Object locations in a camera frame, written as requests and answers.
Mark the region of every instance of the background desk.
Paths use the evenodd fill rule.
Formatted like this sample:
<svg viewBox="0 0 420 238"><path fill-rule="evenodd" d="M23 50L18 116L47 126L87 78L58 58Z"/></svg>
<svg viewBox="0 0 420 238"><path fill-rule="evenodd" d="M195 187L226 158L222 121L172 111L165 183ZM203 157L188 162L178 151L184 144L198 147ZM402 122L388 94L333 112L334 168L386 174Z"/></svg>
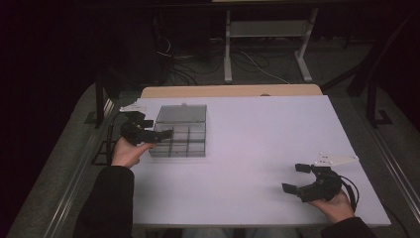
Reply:
<svg viewBox="0 0 420 238"><path fill-rule="evenodd" d="M327 222L316 208L281 190L282 182L314 181L313 175L297 173L296 163L312 164L319 153L355 155L327 96L172 97L139 102L147 119L156 119L161 105L206 104L207 143L205 158L156 160L144 154L141 165L133 168L135 223L182 227ZM334 170L358 186L362 195L358 216L369 225L389 224L359 163Z"/></svg>

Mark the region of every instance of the desk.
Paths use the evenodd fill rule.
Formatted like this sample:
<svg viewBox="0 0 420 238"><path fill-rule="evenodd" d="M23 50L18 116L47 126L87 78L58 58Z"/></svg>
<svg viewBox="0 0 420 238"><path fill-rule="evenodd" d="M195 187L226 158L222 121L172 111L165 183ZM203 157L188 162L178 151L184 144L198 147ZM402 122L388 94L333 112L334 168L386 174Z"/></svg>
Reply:
<svg viewBox="0 0 420 238"><path fill-rule="evenodd" d="M288 85L260 85L256 91L283 86ZM210 86L205 93L207 86L188 87L190 92L185 87L145 89L138 103L146 109L147 119L156 119L161 105L207 105L206 157L160 160L144 154L133 168L135 223L148 227L327 223L316 208L282 192L281 183L313 182L313 175L297 173L294 165L312 164L319 153L355 155L328 97L316 86L306 96L259 97L250 96L256 93L249 90L248 96L223 97L221 91L231 87L235 86L219 90ZM158 91L163 98L157 98ZM173 97L165 93L170 91ZM179 97L181 92L192 97ZM212 92L218 97L209 97ZM390 224L359 162L333 169L358 186L362 195L358 216L371 226Z"/></svg>

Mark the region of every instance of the hand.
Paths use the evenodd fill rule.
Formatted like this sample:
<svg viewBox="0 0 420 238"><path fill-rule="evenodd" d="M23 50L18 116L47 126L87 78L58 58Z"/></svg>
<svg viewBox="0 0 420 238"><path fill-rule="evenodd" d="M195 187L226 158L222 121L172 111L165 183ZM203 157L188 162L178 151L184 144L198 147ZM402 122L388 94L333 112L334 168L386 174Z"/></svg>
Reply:
<svg viewBox="0 0 420 238"><path fill-rule="evenodd" d="M114 147L114 157L111 166L131 168L140 162L140 156L154 147L155 144L144 143L140 146L133 146L124 137L118 139Z"/></svg>
<svg viewBox="0 0 420 238"><path fill-rule="evenodd" d="M333 223L355 217L355 213L352 210L349 199L342 190L329 201L320 199L310 201L308 203L320 209Z"/></svg>

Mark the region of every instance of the person's right arm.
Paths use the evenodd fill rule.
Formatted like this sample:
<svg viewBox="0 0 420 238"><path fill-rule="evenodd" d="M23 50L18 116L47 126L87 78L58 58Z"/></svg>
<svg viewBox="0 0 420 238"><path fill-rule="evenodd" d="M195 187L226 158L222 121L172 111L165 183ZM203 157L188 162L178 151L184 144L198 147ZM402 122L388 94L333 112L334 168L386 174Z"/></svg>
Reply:
<svg viewBox="0 0 420 238"><path fill-rule="evenodd" d="M376 238L368 226L355 216L349 199L343 191L330 201L321 199L309 203L320 209L333 223L321 231L322 238Z"/></svg>

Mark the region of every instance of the person's left hand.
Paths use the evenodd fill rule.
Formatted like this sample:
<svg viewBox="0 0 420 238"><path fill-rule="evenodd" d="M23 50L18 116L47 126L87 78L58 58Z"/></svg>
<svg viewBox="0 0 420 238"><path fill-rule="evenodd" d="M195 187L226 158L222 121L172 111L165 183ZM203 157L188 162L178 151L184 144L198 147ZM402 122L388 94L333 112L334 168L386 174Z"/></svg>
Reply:
<svg viewBox="0 0 420 238"><path fill-rule="evenodd" d="M111 166L131 168L140 162L140 156L155 146L155 144L144 143L140 146L133 146L124 137L118 139L114 147L114 156Z"/></svg>

